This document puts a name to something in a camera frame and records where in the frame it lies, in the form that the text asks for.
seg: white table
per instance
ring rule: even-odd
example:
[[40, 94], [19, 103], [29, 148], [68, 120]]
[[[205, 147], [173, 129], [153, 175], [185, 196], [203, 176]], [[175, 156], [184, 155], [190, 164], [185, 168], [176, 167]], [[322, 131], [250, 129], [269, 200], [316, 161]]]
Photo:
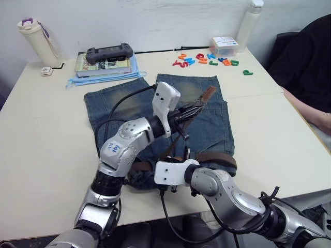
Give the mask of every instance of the white table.
[[[279, 197], [331, 188], [329, 153], [249, 51], [238, 55], [238, 67], [172, 67], [178, 54], [137, 59], [150, 84], [157, 73], [218, 76], [228, 101], [239, 187], [258, 196], [278, 185]], [[48, 78], [41, 77], [40, 64], [27, 64], [0, 112], [0, 240], [70, 229], [95, 175], [98, 158], [83, 96], [125, 81], [66, 90], [75, 59], [65, 63]], [[244, 69], [254, 76], [243, 76]], [[157, 191], [123, 187], [122, 193], [120, 224], [164, 217]], [[208, 209], [188, 188], [165, 198], [171, 216]]]

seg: denim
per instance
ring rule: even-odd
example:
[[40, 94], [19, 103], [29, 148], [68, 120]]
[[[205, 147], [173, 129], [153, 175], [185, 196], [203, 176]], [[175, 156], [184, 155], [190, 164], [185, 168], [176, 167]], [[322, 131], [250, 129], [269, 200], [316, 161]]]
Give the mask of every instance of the denim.
[[[227, 102], [223, 100], [217, 77], [202, 78], [159, 74], [156, 82], [160, 81], [174, 86], [180, 92], [181, 97], [177, 107], [195, 102], [211, 85], [217, 88], [217, 91], [208, 101], [203, 111], [186, 130], [190, 135], [190, 139], [187, 141], [183, 141], [182, 138], [179, 139], [171, 156], [182, 157], [184, 146], [191, 148], [192, 158], [194, 158], [195, 153], [205, 151], [224, 152], [232, 156], [234, 153], [234, 141], [229, 121], [228, 107]], [[84, 100], [93, 130], [95, 131], [96, 127], [101, 122], [107, 120], [109, 112], [121, 98], [147, 86], [149, 85], [141, 77], [128, 83], [102, 89], [97, 92], [87, 93], [84, 96]], [[132, 120], [139, 117], [152, 117], [153, 96], [154, 91], [147, 90], [128, 98], [117, 107], [112, 119]], [[110, 122], [107, 138], [114, 136], [122, 123], [123, 122], [120, 121]], [[98, 133], [99, 147], [103, 144], [104, 126], [105, 125], [100, 128]], [[155, 163], [158, 161], [159, 156], [170, 146], [177, 136], [178, 134], [175, 133], [172, 134], [170, 138], [160, 137], [156, 139], [138, 154], [137, 160], [149, 161], [153, 169], [155, 169]], [[203, 163], [203, 166], [224, 169], [228, 172], [231, 171], [235, 173], [234, 168], [224, 167], [215, 163]], [[130, 175], [130, 183], [136, 189], [152, 189], [156, 187], [154, 183], [154, 172], [133, 172], [131, 170]]]

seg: white water bottle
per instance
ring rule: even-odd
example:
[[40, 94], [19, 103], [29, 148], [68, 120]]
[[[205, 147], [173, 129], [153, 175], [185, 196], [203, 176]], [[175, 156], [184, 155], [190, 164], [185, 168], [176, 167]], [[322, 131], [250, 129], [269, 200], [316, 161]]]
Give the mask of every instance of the white water bottle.
[[239, 44], [238, 52], [241, 53], [244, 51], [250, 35], [252, 34], [255, 25], [260, 17], [262, 7], [264, 5], [263, 0], [252, 0], [244, 18], [240, 25], [236, 41]]
[[58, 48], [52, 41], [47, 30], [37, 19], [24, 19], [17, 24], [17, 28], [28, 40], [45, 66], [58, 67], [60, 65]]

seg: book cover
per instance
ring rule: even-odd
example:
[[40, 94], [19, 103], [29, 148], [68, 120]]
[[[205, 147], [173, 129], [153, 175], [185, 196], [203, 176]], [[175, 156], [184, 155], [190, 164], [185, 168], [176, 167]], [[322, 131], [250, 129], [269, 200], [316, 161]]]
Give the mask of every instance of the book cover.
[[83, 76], [129, 73], [131, 72], [131, 63], [129, 58], [115, 62], [108, 62], [107, 59], [102, 59], [91, 65], [86, 60], [86, 52], [79, 52], [75, 72], [79, 78]]

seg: plastic box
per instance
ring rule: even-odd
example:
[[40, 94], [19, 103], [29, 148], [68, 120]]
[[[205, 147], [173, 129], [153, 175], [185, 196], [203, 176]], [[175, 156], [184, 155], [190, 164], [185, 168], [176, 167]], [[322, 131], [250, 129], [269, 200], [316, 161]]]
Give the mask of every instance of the plastic box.
[[231, 37], [214, 37], [209, 46], [210, 51], [218, 57], [231, 57], [239, 49], [238, 43]]

